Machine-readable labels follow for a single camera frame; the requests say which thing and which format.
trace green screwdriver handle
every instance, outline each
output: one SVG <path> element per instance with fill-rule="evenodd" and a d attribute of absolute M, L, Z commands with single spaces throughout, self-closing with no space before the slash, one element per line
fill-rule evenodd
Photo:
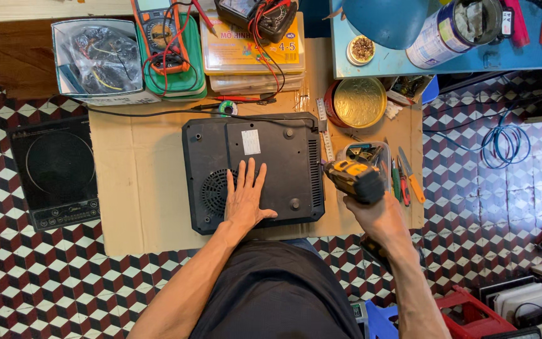
<path fill-rule="evenodd" d="M 392 189 L 395 191 L 395 198 L 397 198 L 399 202 L 402 202 L 403 199 L 401 197 L 401 177 L 399 176 L 398 168 L 392 169 Z"/>

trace plastic bag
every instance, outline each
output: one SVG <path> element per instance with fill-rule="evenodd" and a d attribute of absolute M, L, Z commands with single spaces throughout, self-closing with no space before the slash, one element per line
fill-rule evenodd
<path fill-rule="evenodd" d="M 143 86 L 137 42 L 121 31 L 88 25 L 73 29 L 68 36 L 67 47 L 87 93 L 113 94 Z"/>

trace hand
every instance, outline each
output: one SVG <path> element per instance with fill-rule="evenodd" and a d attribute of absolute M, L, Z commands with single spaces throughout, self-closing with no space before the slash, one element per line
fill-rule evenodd
<path fill-rule="evenodd" d="M 388 254 L 399 249 L 413 249 L 401 204 L 389 192 L 375 204 L 361 204 L 350 196 L 345 196 L 343 201 L 365 233 L 385 248 Z"/>
<path fill-rule="evenodd" d="M 231 229 L 232 234 L 240 237 L 238 243 L 260 220 L 277 218 L 277 212 L 271 209 L 261 210 L 258 208 L 261 190 L 267 175 L 267 165 L 261 165 L 256 183 L 254 183 L 254 167 L 254 159 L 248 159 L 248 172 L 246 173 L 246 163 L 244 160 L 240 161 L 235 191 L 233 175 L 230 170 L 227 170 L 225 222 L 221 223 L 219 228 Z"/>

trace red plastic stool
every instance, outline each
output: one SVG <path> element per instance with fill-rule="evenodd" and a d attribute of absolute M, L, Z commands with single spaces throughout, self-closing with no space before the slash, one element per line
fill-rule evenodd
<path fill-rule="evenodd" d="M 436 299 L 436 305 L 439 309 L 461 305 L 465 325 L 459 325 L 446 314 L 443 314 L 444 322 L 454 339 L 480 339 L 484 335 L 516 331 L 512 324 L 501 318 L 499 314 L 493 312 L 480 300 L 471 296 L 463 288 L 454 285 L 453 289 L 455 293 Z"/>

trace black induction cooker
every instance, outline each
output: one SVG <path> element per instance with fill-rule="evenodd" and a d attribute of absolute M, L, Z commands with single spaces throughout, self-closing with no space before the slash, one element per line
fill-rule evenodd
<path fill-rule="evenodd" d="M 8 131 L 36 231 L 99 219 L 87 115 Z"/>

